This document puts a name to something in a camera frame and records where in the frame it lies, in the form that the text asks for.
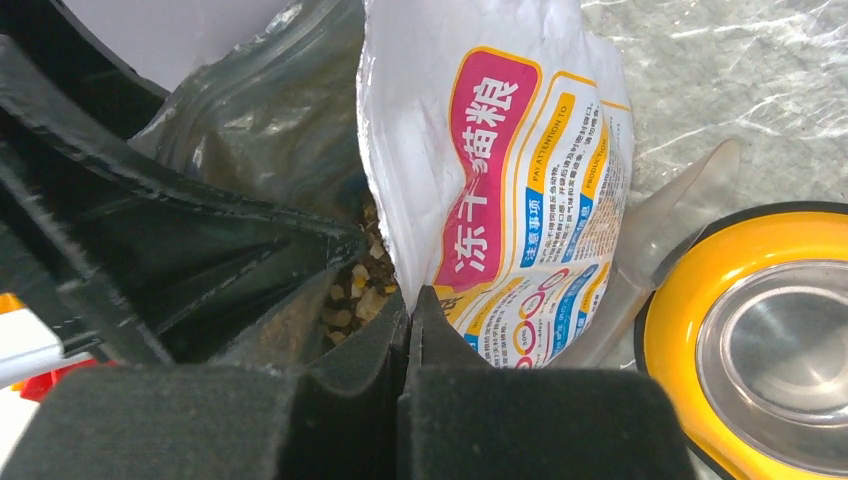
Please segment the pet food bag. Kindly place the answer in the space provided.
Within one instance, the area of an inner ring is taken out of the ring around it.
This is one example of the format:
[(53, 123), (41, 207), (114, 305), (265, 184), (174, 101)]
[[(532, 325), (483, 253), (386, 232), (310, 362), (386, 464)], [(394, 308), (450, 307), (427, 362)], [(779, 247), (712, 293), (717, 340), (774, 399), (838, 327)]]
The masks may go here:
[(406, 303), (431, 286), (488, 363), (538, 368), (597, 311), (634, 138), (619, 51), (576, 1), (288, 1), (131, 144), (321, 213), (364, 175)]

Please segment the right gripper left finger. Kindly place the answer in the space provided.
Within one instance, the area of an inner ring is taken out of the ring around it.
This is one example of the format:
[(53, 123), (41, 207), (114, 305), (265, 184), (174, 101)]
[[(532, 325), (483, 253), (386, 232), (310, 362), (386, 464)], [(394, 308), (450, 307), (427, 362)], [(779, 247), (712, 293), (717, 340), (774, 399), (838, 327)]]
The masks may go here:
[(100, 366), (44, 399), (5, 479), (390, 479), (409, 318), (379, 315), (307, 367)]

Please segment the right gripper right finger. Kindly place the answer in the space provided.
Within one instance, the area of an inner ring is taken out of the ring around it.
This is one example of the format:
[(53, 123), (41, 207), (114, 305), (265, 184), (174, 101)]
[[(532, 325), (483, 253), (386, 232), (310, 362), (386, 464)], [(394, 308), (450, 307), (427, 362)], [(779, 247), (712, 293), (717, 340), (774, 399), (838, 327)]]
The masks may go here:
[(672, 404), (648, 376), (497, 369), (447, 321), (431, 287), (411, 316), (398, 400), (401, 479), (692, 479)]

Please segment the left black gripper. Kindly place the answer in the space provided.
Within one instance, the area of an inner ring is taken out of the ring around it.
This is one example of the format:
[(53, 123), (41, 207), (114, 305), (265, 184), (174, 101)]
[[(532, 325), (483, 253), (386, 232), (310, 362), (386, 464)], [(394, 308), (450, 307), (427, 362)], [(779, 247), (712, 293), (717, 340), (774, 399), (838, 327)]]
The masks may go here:
[(67, 355), (205, 361), (363, 249), (130, 147), (162, 98), (63, 2), (2, 3), (1, 286)]

